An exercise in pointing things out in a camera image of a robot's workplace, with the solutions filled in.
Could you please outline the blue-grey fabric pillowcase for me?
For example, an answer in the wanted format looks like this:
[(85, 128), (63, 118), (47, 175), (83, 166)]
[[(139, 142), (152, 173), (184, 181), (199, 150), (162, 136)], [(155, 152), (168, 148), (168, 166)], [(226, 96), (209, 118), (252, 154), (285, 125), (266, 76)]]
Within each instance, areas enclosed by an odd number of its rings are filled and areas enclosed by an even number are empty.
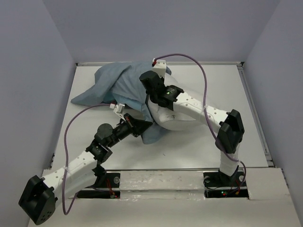
[(146, 104), (146, 90), (139, 77), (152, 70), (149, 61), (113, 62), (99, 68), (94, 74), (95, 84), (71, 100), (71, 103), (93, 106), (116, 101), (143, 114), (146, 121), (152, 122), (142, 135), (144, 144), (157, 142), (168, 130), (159, 126), (153, 119)]

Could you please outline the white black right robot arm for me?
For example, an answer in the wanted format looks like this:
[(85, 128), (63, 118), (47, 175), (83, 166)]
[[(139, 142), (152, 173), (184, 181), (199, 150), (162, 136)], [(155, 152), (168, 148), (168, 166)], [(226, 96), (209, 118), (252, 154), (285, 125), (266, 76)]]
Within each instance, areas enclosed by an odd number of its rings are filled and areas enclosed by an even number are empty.
[(206, 125), (214, 136), (220, 150), (218, 173), (206, 179), (207, 187), (240, 186), (237, 177), (239, 169), (238, 145), (245, 132), (241, 114), (204, 105), (185, 90), (164, 84), (156, 72), (148, 71), (139, 77), (146, 94), (148, 107), (154, 121), (171, 131), (182, 131), (197, 125)]

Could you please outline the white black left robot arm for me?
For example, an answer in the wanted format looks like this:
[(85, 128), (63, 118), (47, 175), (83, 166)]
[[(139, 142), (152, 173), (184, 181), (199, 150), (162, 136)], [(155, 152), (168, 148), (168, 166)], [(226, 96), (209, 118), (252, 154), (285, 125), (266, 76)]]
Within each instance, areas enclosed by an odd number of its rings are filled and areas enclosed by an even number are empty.
[(116, 127), (101, 124), (91, 144), (67, 166), (43, 177), (31, 177), (19, 206), (36, 225), (45, 223), (65, 199), (86, 187), (99, 187), (104, 183), (107, 172), (102, 164), (112, 155), (111, 147), (129, 135), (142, 135), (151, 126), (152, 122), (135, 119), (129, 114), (125, 114)]

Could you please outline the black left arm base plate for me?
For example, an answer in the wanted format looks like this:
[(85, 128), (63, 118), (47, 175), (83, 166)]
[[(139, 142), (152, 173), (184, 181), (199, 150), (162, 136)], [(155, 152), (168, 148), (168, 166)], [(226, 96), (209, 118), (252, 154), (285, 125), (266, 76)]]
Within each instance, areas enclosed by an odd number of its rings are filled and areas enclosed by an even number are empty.
[(97, 179), (92, 186), (82, 189), (77, 194), (78, 199), (119, 199), (120, 172), (108, 172), (104, 179)]

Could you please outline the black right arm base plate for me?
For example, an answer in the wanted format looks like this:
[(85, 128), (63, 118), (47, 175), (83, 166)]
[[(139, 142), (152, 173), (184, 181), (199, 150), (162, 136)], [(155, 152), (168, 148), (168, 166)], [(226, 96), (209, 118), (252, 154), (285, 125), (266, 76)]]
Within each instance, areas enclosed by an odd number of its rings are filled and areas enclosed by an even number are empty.
[(204, 196), (207, 199), (222, 198), (249, 198), (246, 182), (243, 181), (244, 173), (239, 171), (232, 177), (219, 172), (203, 173)]

